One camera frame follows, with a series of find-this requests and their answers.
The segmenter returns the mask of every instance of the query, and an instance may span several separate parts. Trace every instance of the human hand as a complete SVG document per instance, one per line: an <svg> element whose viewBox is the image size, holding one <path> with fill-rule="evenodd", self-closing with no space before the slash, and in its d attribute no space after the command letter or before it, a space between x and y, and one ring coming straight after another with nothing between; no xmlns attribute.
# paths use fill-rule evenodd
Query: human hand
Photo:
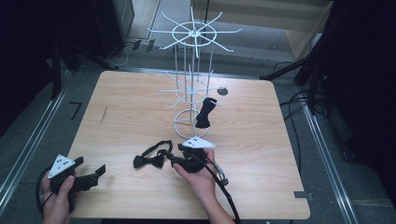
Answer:
<svg viewBox="0 0 396 224"><path fill-rule="evenodd" d="M70 175L62 183L58 194L50 190L47 172L41 180L44 190L44 224L66 224L70 222L68 193L73 188L75 178Z"/></svg>
<svg viewBox="0 0 396 224"><path fill-rule="evenodd" d="M213 149L204 149L206 157L210 159L213 163L208 163L207 166L213 172L217 173L215 168L215 152ZM233 223L231 217L227 214L224 208L219 203L216 198L216 182L206 169L202 169L200 172L195 174L190 174L184 168L174 163L173 167L179 175L189 182L192 191L194 191L195 196L200 201L201 205L205 209L209 222L212 224L226 224Z"/></svg>
<svg viewBox="0 0 396 224"><path fill-rule="evenodd" d="M206 157L208 159L215 162L215 152L213 151L213 149L204 149L204 152L206 153ZM207 166L212 170L214 174L217 172L213 163L208 163ZM198 173L190 174L177 163L174 163L173 167L179 175L187 180L187 182L190 184L192 191L199 200L202 200L204 197L209 196L216 197L216 182L213 179L212 174L210 174L209 171L207 171L205 168Z"/></svg>

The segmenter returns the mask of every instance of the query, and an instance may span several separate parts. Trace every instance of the white wire rack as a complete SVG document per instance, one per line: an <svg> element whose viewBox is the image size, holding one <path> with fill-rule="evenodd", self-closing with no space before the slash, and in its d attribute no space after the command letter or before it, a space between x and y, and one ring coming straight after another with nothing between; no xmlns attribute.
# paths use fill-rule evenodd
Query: white wire rack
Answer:
<svg viewBox="0 0 396 224"><path fill-rule="evenodd" d="M176 86L173 90L159 91L174 92L176 94L178 100L173 105L169 106L169 109L179 103L186 103L190 105L190 108L180 111L174 119L175 131L180 136L187 139L196 139L197 137L200 138L207 134L209 130L209 128L200 130L195 127L195 119L200 113L200 111L197 109L197 104L201 103L207 97L209 91L226 88L220 87L215 89L209 89L209 81L213 73L213 47L216 45L226 51L233 51L232 49L227 49L220 43L216 42L216 38L218 37L218 34L233 34L239 32L240 29L236 31L216 31L216 29L211 24L218 18L220 18L221 14L222 13L220 12L220 14L213 21L204 23L196 21L194 19L193 11L191 8L191 21L186 21L182 23L174 21L163 14L166 19L176 25L172 31L156 31L148 29L153 33L170 34L175 39L175 42L160 49L170 49L172 47L174 48L176 68L175 73L167 72L167 75L175 81ZM179 45L181 45L184 49L184 71L178 70L177 50ZM200 71L201 48L207 47L209 45L211 45L209 69L207 73L204 73ZM189 65L187 66L187 52L190 49L192 49L191 63L189 63ZM183 130L182 127L186 127L186 124L188 124L189 127L192 127L192 132L185 131L185 129Z"/></svg>

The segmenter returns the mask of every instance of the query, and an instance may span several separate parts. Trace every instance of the handheld controller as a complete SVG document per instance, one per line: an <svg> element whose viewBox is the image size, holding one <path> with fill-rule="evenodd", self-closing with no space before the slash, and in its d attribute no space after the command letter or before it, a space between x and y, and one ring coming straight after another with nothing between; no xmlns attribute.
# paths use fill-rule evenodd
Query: handheld controller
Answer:
<svg viewBox="0 0 396 224"><path fill-rule="evenodd" d="M62 183L70 175L75 175L76 167L80 166L84 162L82 157L71 161L63 156L58 156L55 163L49 172L50 189L53 193L58 194ZM73 212L75 209L74 194L79 191L89 190L91 187L98 185L98 179L101 175L106 172L106 166L103 165L95 171L94 174L84 175L75 177L73 188L70 189L67 196L69 200L69 212Z"/></svg>
<svg viewBox="0 0 396 224"><path fill-rule="evenodd" d="M178 149L183 152L184 158L171 156L168 158L171 164L180 164L188 173L197 173L204 168L206 164L206 154L203 148L191 148L178 144Z"/></svg>

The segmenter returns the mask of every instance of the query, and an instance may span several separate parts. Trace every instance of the left hand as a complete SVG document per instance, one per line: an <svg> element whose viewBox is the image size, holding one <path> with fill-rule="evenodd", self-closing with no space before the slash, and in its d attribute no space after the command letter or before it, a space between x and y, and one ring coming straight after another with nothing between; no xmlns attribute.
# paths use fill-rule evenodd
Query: left hand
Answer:
<svg viewBox="0 0 396 224"><path fill-rule="evenodd" d="M73 188L75 178L70 175L62 183L58 194L50 191L50 180L47 172L41 180L44 190L44 224L67 224L70 223L69 201L67 195Z"/></svg>

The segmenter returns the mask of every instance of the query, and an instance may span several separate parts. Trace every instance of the black bow tie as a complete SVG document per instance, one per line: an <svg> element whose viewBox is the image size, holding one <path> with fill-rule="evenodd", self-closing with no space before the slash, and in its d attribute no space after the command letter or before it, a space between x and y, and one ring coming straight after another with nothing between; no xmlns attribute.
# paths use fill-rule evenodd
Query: black bow tie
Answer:
<svg viewBox="0 0 396 224"><path fill-rule="evenodd" d="M217 100L209 97L204 99L204 104L202 105L202 109L196 118L197 119L197 123L195 124L196 128L203 129L210 127L209 118L207 116L216 107L216 105L213 104L212 102L216 103Z"/></svg>
<svg viewBox="0 0 396 224"><path fill-rule="evenodd" d="M159 145L168 143L169 144L169 152L172 151L172 141L161 141L159 142L157 145L155 145L154 147L151 147L149 149L147 149L145 152L143 152L143 154L141 156L135 156L134 157L134 168L139 168L142 167L146 164L152 164L155 167L158 168L163 168L163 156L165 156L164 153L160 153L161 150L166 150L166 149L161 149L158 153L157 156L153 157L153 158L145 158L150 152L152 152L154 149L156 149Z"/></svg>
<svg viewBox="0 0 396 224"><path fill-rule="evenodd" d="M144 158L142 156L136 156L134 158L134 168L139 168L150 163L155 167L163 168L163 156L159 157L157 155L153 158Z"/></svg>

